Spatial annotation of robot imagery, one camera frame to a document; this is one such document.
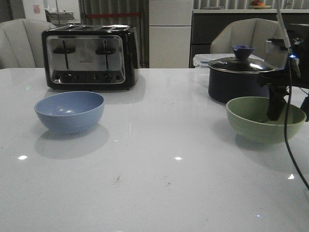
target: pot lid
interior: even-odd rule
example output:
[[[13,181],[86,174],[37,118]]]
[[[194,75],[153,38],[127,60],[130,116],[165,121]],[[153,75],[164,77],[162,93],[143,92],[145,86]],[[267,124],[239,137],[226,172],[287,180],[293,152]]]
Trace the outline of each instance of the pot lid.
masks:
[[[248,58],[240,60],[236,57],[225,57],[212,60],[208,63],[211,69],[215,69],[227,73],[241,73],[241,74],[258,74],[275,71],[277,67],[271,63]]]

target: stainless steel toaster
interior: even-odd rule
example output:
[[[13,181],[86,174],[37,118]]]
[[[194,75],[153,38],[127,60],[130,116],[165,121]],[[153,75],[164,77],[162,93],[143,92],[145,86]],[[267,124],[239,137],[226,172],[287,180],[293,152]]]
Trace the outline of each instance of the stainless steel toaster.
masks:
[[[130,89],[139,76],[136,29],[68,25],[42,33],[47,85],[66,90]]]

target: pot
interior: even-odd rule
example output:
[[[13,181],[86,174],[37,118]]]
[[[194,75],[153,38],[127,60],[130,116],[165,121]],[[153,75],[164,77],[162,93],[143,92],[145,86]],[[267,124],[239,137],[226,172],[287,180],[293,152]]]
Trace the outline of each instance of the pot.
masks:
[[[238,97],[269,97],[267,86],[257,83],[259,73],[271,72],[276,66],[258,59],[240,60],[227,57],[212,60],[208,63],[209,95],[216,101],[227,103]]]

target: refrigerator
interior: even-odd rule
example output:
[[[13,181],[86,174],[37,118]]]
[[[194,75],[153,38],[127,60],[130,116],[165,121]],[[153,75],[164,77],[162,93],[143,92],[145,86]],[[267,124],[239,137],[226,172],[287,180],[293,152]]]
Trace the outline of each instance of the refrigerator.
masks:
[[[193,0],[149,1],[149,68],[188,68]]]

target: gray chair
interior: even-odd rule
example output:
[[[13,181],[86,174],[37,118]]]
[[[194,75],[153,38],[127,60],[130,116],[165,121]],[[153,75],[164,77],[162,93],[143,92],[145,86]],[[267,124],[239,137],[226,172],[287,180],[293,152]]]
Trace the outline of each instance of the gray chair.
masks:
[[[278,47],[266,52],[267,39],[282,39],[283,32],[277,21],[252,18],[235,21],[227,25],[211,43],[211,53],[233,53],[233,45],[256,47],[253,55],[268,61],[278,68],[284,66],[287,52]]]
[[[41,33],[49,22],[15,19],[0,23],[0,68],[43,68]]]

